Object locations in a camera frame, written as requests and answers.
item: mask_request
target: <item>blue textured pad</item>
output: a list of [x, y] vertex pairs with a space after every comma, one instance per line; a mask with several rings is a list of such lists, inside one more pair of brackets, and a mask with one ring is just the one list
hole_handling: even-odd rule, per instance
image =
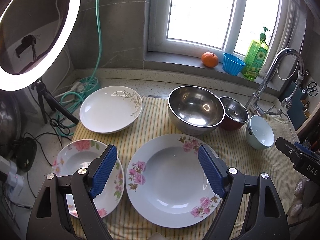
[[220, 198], [224, 198], [227, 195], [227, 192], [224, 189], [223, 180], [224, 177], [220, 173], [218, 167], [212, 158], [216, 158], [209, 147], [201, 146], [198, 151], [198, 160], [201, 164], [201, 167], [207, 176], [209, 184], [215, 194], [218, 194]]
[[118, 156], [117, 148], [112, 146], [104, 159], [101, 161], [99, 168], [92, 177], [92, 186], [89, 195], [94, 199], [101, 194], [109, 176], [116, 163]]

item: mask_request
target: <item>yellow striped tablecloth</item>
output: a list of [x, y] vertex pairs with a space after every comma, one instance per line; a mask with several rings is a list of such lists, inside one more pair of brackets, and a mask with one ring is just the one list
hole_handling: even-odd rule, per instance
[[[181, 133], [169, 119], [167, 99], [143, 97], [142, 101], [143, 111], [128, 128], [114, 134], [99, 134], [89, 131], [80, 122], [72, 140], [95, 139], [106, 145], [115, 145], [126, 172], [131, 157], [144, 143], [160, 135]], [[269, 115], [265, 119], [272, 127], [275, 139], [282, 136], [292, 141], [286, 120]], [[267, 172], [279, 193], [284, 211], [287, 212], [294, 199], [293, 192], [300, 175], [292, 168], [289, 158], [278, 151], [275, 145], [264, 151], [257, 151], [250, 147], [245, 139], [245, 128], [246, 125], [238, 131], [227, 132], [218, 127], [212, 133], [198, 136], [198, 138], [211, 146], [227, 166], [236, 167], [243, 174], [258, 176], [263, 171]], [[240, 233], [248, 200], [249, 196], [244, 195], [231, 238]], [[117, 208], [103, 218], [103, 222], [115, 240], [145, 240], [155, 232], [170, 240], [201, 240], [217, 211], [218, 208], [202, 222], [187, 228], [164, 228], [139, 215], [124, 190]], [[77, 236], [85, 238], [79, 220], [74, 217], [71, 219]]]

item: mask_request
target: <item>window frame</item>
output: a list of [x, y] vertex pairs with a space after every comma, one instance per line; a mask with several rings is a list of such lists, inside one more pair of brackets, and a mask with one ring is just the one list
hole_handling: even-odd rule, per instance
[[[220, 62], [223, 60], [223, 53], [227, 52], [239, 57], [240, 59], [244, 59], [244, 55], [238, 54], [234, 52], [234, 50], [244, 17], [246, 0], [234, 0], [229, 19], [229, 26], [222, 49], [191, 41], [167, 38], [171, 3], [172, 0], [151, 0], [148, 51], [167, 52], [199, 58], [205, 52], [212, 52], [218, 56]], [[276, 53], [285, 46], [286, 37], [289, 34], [292, 24], [292, 14], [293, 10], [291, 0], [279, 0], [275, 31], [271, 37], [270, 49], [264, 66], [269, 66]], [[264, 66], [261, 69], [262, 75], [269, 69]]]

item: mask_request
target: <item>white plate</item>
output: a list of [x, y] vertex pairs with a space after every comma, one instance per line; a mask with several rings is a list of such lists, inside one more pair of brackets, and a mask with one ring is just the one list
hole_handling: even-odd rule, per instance
[[144, 144], [130, 160], [126, 188], [144, 218], [168, 228], [194, 225], [220, 202], [198, 161], [203, 141], [167, 134]]
[[114, 133], [132, 124], [141, 110], [142, 99], [133, 89], [105, 87], [92, 93], [82, 103], [80, 120], [91, 131]]
[[[107, 146], [96, 140], [79, 140], [64, 147], [53, 162], [52, 172], [58, 177], [74, 174], [80, 168], [87, 168], [91, 161], [101, 156]], [[110, 214], [121, 200], [123, 185], [123, 168], [117, 158], [110, 176], [100, 195], [93, 200], [100, 217]], [[78, 217], [72, 195], [67, 194], [69, 213]]]

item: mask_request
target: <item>green pump top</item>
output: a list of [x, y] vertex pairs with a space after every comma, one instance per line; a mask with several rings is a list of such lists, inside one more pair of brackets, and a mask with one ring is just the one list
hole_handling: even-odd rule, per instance
[[263, 41], [266, 40], [267, 36], [266, 36], [266, 31], [270, 31], [267, 27], [263, 27], [264, 32], [260, 34], [260, 39], [262, 39]]

